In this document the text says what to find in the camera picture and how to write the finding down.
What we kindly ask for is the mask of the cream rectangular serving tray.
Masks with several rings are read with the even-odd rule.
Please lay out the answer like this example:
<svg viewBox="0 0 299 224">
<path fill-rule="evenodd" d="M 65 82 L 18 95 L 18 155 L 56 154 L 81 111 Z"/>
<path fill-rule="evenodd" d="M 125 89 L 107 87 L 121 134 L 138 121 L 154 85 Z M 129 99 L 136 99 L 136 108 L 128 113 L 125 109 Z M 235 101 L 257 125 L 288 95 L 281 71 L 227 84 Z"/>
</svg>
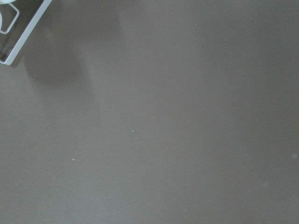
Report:
<svg viewBox="0 0 299 224">
<path fill-rule="evenodd" d="M 52 0 L 0 2 L 0 63 L 11 65 Z"/>
</svg>

